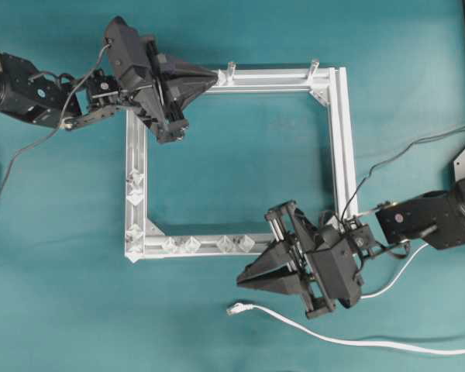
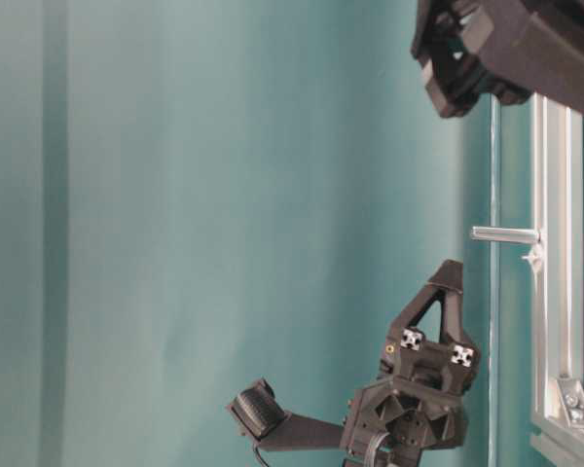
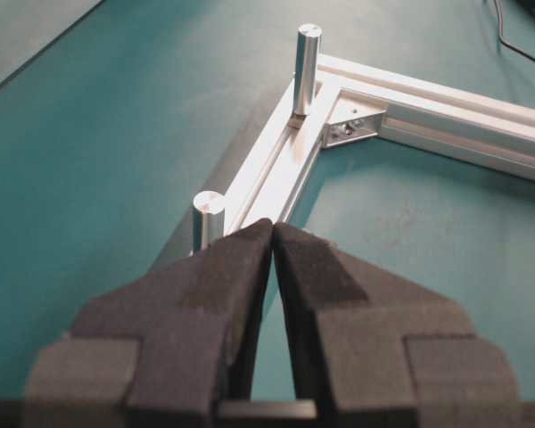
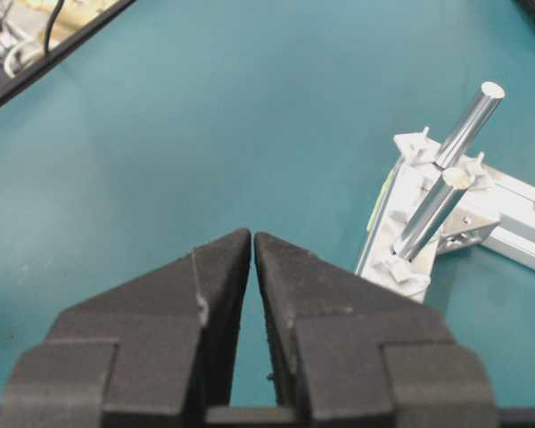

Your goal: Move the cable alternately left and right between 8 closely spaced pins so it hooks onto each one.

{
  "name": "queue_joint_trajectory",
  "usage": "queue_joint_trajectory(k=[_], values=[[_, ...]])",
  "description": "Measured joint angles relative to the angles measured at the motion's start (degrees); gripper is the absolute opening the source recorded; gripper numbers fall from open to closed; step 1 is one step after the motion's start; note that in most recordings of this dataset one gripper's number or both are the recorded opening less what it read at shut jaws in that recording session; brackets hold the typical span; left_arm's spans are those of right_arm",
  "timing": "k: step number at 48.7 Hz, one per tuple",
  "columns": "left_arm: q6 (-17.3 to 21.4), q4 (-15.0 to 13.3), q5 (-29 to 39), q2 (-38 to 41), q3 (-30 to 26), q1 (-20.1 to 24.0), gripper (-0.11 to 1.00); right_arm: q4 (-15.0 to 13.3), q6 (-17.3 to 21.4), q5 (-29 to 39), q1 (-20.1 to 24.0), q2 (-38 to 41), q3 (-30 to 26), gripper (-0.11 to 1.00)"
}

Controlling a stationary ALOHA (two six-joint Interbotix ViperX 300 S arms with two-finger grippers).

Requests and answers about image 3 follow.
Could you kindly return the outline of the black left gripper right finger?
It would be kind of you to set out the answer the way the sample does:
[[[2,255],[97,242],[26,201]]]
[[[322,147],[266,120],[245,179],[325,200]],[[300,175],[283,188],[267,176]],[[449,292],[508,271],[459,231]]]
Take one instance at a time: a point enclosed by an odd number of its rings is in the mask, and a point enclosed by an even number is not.
[[[452,299],[279,223],[273,251],[298,397],[334,427],[514,427],[506,354]]]

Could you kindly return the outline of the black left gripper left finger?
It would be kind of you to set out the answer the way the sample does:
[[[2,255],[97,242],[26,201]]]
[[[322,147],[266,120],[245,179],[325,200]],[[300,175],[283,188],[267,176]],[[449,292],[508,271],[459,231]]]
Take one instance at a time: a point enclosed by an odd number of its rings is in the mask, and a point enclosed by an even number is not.
[[[251,395],[273,225],[262,219],[88,301],[40,350],[28,427],[209,427]]]

